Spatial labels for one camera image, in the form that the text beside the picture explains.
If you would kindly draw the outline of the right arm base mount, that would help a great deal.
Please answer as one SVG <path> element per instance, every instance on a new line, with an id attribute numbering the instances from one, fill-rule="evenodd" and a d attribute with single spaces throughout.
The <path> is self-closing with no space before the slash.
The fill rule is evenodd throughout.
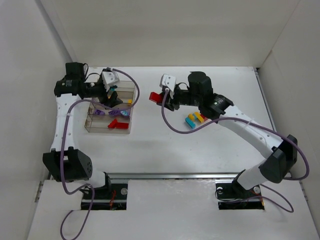
<path id="1" fill-rule="evenodd" d="M 236 192 L 231 182 L 220 182 L 215 185 L 215 197 L 219 210 L 264 210 L 259 185 L 250 190 Z"/>

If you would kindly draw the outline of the red lego plate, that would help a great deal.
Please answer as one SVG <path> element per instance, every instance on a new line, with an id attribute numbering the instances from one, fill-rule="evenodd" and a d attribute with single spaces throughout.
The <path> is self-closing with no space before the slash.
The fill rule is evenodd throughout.
<path id="1" fill-rule="evenodd" d="M 115 127 L 116 129 L 127 130 L 129 128 L 129 123 L 118 122 Z"/>

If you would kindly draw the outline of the red curved lego brick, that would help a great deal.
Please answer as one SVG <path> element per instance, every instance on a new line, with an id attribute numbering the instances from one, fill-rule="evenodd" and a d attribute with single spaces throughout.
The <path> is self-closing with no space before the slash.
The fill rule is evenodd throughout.
<path id="1" fill-rule="evenodd" d="M 115 118 L 107 127 L 109 129 L 116 129 L 118 124 L 118 120 Z"/>

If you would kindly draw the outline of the purple paw lego brick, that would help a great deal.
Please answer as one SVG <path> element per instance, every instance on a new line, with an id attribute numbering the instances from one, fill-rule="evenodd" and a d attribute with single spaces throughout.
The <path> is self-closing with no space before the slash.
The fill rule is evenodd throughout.
<path id="1" fill-rule="evenodd" d="M 130 109 L 127 109 L 127 110 L 122 110 L 120 112 L 121 116 L 124 117 L 124 118 L 129 118 L 130 115 L 131 115 L 131 110 Z"/>

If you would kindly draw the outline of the purple slope lego brick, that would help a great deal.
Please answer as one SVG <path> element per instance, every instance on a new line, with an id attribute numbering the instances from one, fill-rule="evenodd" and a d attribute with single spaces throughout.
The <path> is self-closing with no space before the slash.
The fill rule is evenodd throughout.
<path id="1" fill-rule="evenodd" d="M 93 114 L 98 116 L 104 116 L 105 112 L 102 110 L 96 109 Z"/>

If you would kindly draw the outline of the yellow teal lego cluster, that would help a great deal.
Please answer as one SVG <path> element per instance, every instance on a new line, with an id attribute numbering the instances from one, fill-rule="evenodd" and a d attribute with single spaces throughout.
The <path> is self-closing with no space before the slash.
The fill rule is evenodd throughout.
<path id="1" fill-rule="evenodd" d="M 185 118 L 185 123 L 190 129 L 195 129 L 197 124 L 203 124 L 208 120 L 207 117 L 205 117 L 203 114 L 199 112 L 194 112 L 188 114 L 188 116 Z"/>

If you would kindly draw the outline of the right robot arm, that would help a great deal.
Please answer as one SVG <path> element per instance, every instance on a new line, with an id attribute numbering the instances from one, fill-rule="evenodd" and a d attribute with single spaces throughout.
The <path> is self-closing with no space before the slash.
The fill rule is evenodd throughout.
<path id="1" fill-rule="evenodd" d="M 241 171 L 232 181 L 232 190 L 238 195 L 265 182 L 279 184 L 297 162 L 297 139 L 278 136 L 271 129 L 258 125 L 245 115 L 227 97 L 215 93 L 212 81 L 202 71 L 192 71 L 188 86 L 181 89 L 176 77 L 163 74 L 159 83 L 162 89 L 156 103 L 162 109 L 178 110 L 181 105 L 195 106 L 207 119 L 214 121 L 251 144 L 264 160 Z"/>

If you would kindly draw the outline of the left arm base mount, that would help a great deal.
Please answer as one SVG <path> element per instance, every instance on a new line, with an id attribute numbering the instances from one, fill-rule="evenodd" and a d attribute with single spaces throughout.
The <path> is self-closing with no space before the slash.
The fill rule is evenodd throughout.
<path id="1" fill-rule="evenodd" d="M 110 188 L 96 188 L 91 209 L 93 211 L 124 211 L 127 209 L 128 183 L 112 183 Z"/>

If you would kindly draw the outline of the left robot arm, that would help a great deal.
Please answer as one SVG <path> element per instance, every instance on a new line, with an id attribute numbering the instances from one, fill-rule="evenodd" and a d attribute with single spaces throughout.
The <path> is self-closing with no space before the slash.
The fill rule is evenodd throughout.
<path id="1" fill-rule="evenodd" d="M 56 127 L 50 151 L 44 153 L 42 161 L 57 181 L 74 181 L 90 184 L 94 188 L 108 188 L 107 174 L 93 168 L 89 156 L 79 147 L 80 100 L 96 99 L 104 108 L 122 103 L 112 90 L 120 81 L 118 74 L 105 68 L 98 74 L 96 82 L 86 81 L 84 64 L 69 62 L 65 65 L 65 76 L 56 82 L 54 95 L 57 104 Z"/>

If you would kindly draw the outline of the red angled lego brick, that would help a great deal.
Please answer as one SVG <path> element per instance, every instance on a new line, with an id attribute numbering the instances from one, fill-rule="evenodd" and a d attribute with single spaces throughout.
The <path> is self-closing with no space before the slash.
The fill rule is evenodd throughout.
<path id="1" fill-rule="evenodd" d="M 156 92 L 151 92 L 149 95 L 149 100 L 156 104 L 159 104 L 163 101 L 163 95 Z"/>

